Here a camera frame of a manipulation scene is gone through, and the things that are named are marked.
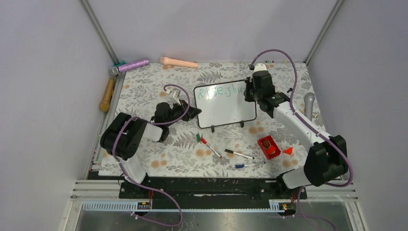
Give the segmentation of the white whiteboard black frame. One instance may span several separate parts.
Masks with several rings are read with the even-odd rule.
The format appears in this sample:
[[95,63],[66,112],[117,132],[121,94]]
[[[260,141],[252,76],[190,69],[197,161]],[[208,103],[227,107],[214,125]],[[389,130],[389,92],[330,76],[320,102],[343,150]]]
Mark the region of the white whiteboard black frame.
[[195,87],[199,128],[212,128],[256,119],[256,103],[244,99],[244,80]]

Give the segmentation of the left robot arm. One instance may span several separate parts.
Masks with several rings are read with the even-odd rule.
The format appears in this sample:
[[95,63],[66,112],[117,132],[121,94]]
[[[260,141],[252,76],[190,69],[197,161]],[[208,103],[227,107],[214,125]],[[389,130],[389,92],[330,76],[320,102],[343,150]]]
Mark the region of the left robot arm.
[[191,107],[185,100],[173,105],[159,103],[152,116],[152,124],[119,113],[108,126],[101,136],[100,146],[119,163],[125,179],[132,182],[130,190],[136,197],[143,198],[149,193],[149,185],[143,181],[146,170],[136,155],[140,142],[143,139],[164,142],[169,135],[169,126],[179,120],[188,122],[201,112],[201,109]]

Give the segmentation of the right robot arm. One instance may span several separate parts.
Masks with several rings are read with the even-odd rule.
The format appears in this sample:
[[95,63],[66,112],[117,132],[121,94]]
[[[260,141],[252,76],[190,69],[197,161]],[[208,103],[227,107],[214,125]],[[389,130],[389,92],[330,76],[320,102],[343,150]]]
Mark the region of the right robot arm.
[[267,70],[254,71],[251,77],[246,78],[245,83],[245,100],[256,102],[262,111],[283,124],[308,151],[303,167],[278,176],[278,196],[288,198],[297,187],[309,184],[318,187],[349,171],[344,138],[320,131],[299,110],[291,106],[285,93],[276,93],[271,74]]

